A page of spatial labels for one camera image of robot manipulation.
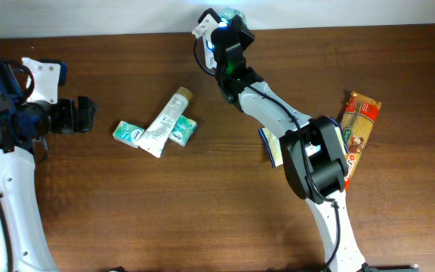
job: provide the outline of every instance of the red label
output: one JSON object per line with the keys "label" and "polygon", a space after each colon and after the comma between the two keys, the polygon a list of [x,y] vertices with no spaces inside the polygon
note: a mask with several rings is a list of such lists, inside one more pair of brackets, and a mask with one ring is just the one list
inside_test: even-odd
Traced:
{"label": "red label", "polygon": [[[355,100],[347,106],[347,108],[345,109],[345,113],[354,114],[357,110],[356,106],[357,102]],[[359,114],[375,122],[378,116],[378,108],[368,103],[359,103],[359,106],[361,106]]]}

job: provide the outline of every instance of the brown cap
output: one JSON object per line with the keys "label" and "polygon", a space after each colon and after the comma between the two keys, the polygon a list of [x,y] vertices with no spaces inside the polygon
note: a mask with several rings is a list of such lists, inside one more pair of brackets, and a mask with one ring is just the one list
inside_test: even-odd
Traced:
{"label": "brown cap", "polygon": [[190,101],[194,97],[194,94],[184,87],[179,87],[179,89],[175,93],[184,96],[187,101]]}

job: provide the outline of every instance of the wooden table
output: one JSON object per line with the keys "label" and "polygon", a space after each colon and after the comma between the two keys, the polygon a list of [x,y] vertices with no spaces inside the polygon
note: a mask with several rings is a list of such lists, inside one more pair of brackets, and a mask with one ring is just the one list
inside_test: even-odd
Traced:
{"label": "wooden table", "polygon": [[[366,260],[435,271],[435,25],[256,31],[248,64],[296,109],[338,116],[349,91],[383,102],[347,195]],[[0,40],[0,59],[58,58],[60,97],[97,103],[89,134],[50,135],[36,195],[62,271],[257,271],[323,262],[305,201],[272,170],[260,124],[224,103],[190,33]],[[178,86],[187,147],[156,159],[113,140],[147,127]]]}

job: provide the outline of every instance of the green and white packet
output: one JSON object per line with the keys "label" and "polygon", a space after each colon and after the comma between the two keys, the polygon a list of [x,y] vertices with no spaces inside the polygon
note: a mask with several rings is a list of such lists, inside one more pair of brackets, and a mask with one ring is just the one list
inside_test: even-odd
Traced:
{"label": "green and white packet", "polygon": [[180,116],[179,119],[177,120],[177,123],[175,124],[174,129],[169,135],[169,139],[185,147],[187,141],[190,138],[190,135],[193,134],[196,128],[197,128],[196,121],[189,119],[186,116]]}
{"label": "green and white packet", "polygon": [[144,129],[141,127],[120,121],[113,132],[113,138],[131,147],[138,148],[137,140],[142,136],[143,132]]}

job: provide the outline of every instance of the blue light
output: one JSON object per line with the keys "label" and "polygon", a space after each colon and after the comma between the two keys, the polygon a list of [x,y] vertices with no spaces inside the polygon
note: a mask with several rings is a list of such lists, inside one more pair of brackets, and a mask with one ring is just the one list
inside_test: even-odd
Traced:
{"label": "blue light", "polygon": [[212,49],[214,49],[214,45],[212,44],[211,41],[206,42],[206,45],[208,46],[209,50],[212,51]]}

